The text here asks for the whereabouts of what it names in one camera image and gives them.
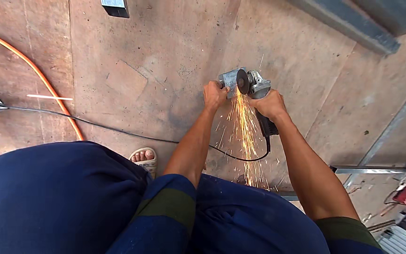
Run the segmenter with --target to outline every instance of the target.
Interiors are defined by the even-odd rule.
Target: blue pants
[[[89,141],[3,154],[0,253],[105,253],[127,227],[151,180],[142,167]],[[250,253],[327,250],[317,226],[273,193],[203,175],[196,200],[190,252],[229,253],[228,243],[245,245],[242,249]]]

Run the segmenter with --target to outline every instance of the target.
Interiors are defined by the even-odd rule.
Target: beige sandal
[[[137,164],[137,165],[139,165],[139,166],[141,166],[141,167],[143,167],[145,170],[147,170],[147,171],[150,173],[150,175],[153,177],[153,179],[154,179],[155,176],[156,176],[156,169],[157,169],[157,155],[156,155],[156,152],[155,152],[155,150],[154,150],[153,148],[151,148],[151,147],[144,147],[144,148],[137,149],[136,151],[134,151],[134,152],[131,154],[131,156],[129,157],[129,160],[131,160],[131,158],[132,158],[133,156],[135,156],[136,153],[139,153],[139,152],[141,152],[141,151],[146,151],[146,150],[151,150],[151,151],[153,151],[154,159],[148,159],[148,160],[143,160],[143,161],[136,161],[136,162],[134,162],[134,163]]]

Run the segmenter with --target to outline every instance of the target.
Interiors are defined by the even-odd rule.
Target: forearm
[[[271,120],[279,130],[290,181],[306,214],[313,220],[336,216],[359,220],[341,182],[307,144],[289,115]]]
[[[170,158],[164,174],[180,174],[197,187],[205,164],[211,125],[216,110],[205,109],[191,129],[181,139]]]

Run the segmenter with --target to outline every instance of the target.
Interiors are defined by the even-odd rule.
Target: orange cable
[[[59,97],[56,93],[56,91],[54,90],[54,88],[51,86],[51,84],[48,82],[47,78],[45,77],[45,75],[43,75],[43,73],[40,71],[40,69],[29,59],[27,58],[25,55],[23,55],[23,53],[21,53],[20,51],[18,51],[16,48],[14,48],[13,46],[11,46],[10,44],[8,44],[7,42],[3,41],[2,39],[0,39],[0,44],[3,45],[4,47],[6,47],[7,49],[9,49],[10,51],[12,51],[13,53],[15,53],[16,55],[18,55],[21,59],[23,59],[27,64],[29,64],[29,66],[31,66],[31,68],[37,73],[37,75],[40,77],[40,79],[43,81],[43,83],[47,86],[48,90],[50,91],[50,93],[54,96],[54,97]],[[56,99],[57,103],[59,104],[59,107],[62,109],[62,111],[64,112],[64,114],[66,115],[70,115],[70,113],[67,110],[67,107],[65,107],[64,103],[59,100]],[[79,129],[79,127],[76,125],[76,122],[71,119],[68,118],[68,120],[70,121],[71,125],[73,126],[74,131],[76,132],[76,135],[78,136],[79,140],[84,140],[84,137],[82,136],[81,130]]]

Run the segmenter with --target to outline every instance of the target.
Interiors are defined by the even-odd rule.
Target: hand
[[[272,121],[280,116],[288,116],[283,95],[275,89],[270,89],[262,99],[249,98],[249,104]]]
[[[204,86],[204,106],[210,111],[216,112],[217,109],[226,101],[226,96],[229,92],[229,87],[220,89],[220,83],[217,81],[210,81]]]

